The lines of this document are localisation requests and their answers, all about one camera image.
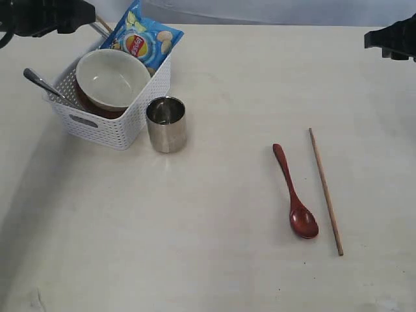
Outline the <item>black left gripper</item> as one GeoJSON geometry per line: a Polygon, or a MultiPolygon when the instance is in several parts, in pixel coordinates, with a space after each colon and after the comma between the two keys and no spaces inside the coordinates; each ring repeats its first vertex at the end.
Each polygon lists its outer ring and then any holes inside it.
{"type": "Polygon", "coordinates": [[[70,34],[95,21],[95,6],[87,1],[1,1],[1,47],[15,35],[70,34]]]}

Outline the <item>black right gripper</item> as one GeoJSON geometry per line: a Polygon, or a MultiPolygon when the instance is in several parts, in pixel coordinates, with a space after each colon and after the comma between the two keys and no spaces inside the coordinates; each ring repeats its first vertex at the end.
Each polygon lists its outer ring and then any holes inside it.
{"type": "Polygon", "coordinates": [[[364,35],[364,48],[377,47],[382,58],[415,61],[415,14],[397,21],[383,29],[369,31],[364,35]]]}

